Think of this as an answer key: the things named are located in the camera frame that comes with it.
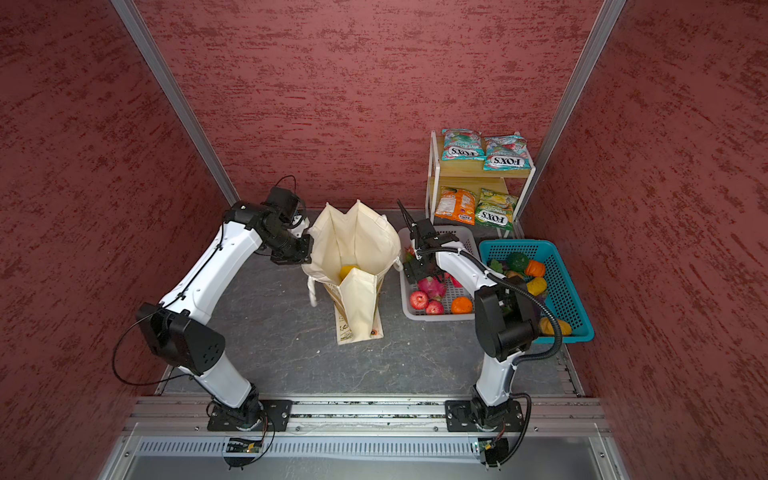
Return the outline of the cream floral tote bag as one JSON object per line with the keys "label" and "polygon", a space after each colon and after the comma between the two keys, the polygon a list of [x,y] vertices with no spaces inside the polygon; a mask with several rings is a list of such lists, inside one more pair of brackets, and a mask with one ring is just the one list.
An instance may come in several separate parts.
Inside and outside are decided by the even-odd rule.
{"label": "cream floral tote bag", "polygon": [[[358,201],[343,212],[326,205],[308,233],[313,238],[312,262],[302,266],[312,306],[316,287],[325,288],[334,304],[339,345],[379,339],[383,328],[380,292],[386,274],[403,269],[401,241],[387,217]],[[343,282],[344,265],[357,265]]]}

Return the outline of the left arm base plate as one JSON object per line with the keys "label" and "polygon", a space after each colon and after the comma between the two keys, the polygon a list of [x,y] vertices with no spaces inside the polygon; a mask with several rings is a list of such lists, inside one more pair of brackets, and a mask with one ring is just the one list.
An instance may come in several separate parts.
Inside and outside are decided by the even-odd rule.
{"label": "left arm base plate", "polygon": [[255,434],[265,430],[284,432],[290,418],[291,400],[253,400],[233,408],[212,400],[206,407],[207,430]]}

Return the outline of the yellow lemon fruit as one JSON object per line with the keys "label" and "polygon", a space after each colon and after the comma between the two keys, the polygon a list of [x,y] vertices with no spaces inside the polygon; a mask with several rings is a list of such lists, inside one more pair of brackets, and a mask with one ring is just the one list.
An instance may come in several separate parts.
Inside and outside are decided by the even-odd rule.
{"label": "yellow lemon fruit", "polygon": [[355,269],[358,269],[357,265],[344,265],[339,273],[339,280],[341,282],[344,281],[344,279]]}

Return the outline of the pink dragon fruit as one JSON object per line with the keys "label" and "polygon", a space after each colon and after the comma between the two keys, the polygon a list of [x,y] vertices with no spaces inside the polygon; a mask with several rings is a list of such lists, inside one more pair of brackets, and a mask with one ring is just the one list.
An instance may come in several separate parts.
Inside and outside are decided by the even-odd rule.
{"label": "pink dragon fruit", "polygon": [[417,282],[417,286],[429,296],[430,300],[441,301],[447,292],[447,287],[440,277],[425,277]]}

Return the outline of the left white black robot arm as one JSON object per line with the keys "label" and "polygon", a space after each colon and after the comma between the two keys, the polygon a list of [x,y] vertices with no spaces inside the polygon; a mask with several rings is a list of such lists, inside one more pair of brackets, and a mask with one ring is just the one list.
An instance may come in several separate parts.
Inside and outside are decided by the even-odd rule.
{"label": "left white black robot arm", "polygon": [[137,322],[150,352],[193,378],[214,412],[238,430],[264,422],[257,387],[226,355],[225,337],[208,326],[213,310],[245,261],[261,248],[275,264],[310,262],[312,238],[304,202],[291,192],[227,210],[213,241],[192,269],[157,304],[144,303]]}

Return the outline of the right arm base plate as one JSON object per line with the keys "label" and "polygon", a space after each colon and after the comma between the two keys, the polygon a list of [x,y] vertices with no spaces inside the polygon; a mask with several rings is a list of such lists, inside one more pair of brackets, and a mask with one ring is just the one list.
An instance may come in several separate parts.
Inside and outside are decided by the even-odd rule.
{"label": "right arm base plate", "polygon": [[447,400],[444,403],[449,432],[520,432],[524,414],[516,400],[487,406],[479,398]]}

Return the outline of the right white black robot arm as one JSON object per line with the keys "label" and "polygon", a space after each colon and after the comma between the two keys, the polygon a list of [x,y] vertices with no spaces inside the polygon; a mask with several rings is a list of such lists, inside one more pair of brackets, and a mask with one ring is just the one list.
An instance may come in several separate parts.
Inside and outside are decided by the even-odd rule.
{"label": "right white black robot arm", "polygon": [[457,236],[438,233],[429,223],[415,224],[409,240],[408,279],[448,273],[473,296],[475,335],[484,359],[462,416],[485,431],[505,426],[519,412],[521,397],[512,392],[518,364],[536,358],[526,353],[541,334],[534,319],[535,297],[467,252]]}

